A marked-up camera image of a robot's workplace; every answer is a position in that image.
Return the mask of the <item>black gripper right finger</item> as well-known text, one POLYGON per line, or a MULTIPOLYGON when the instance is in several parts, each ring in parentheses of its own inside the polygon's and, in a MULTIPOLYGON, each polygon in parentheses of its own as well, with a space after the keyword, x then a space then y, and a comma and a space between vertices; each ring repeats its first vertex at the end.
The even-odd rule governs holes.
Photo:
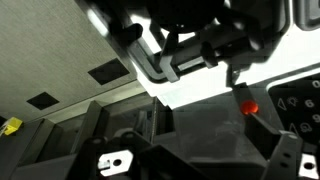
POLYGON ((245 135, 267 161, 260 180, 298 180, 303 141, 279 131, 256 114, 245 118, 245 135))

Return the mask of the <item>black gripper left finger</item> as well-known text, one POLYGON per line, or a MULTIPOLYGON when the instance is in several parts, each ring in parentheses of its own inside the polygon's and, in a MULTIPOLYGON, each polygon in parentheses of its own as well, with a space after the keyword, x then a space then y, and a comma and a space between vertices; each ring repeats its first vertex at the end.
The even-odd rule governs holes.
POLYGON ((98 102, 90 102, 71 148, 76 157, 68 172, 68 180, 96 180, 99 177, 98 150, 106 143, 104 135, 108 122, 109 112, 98 102))

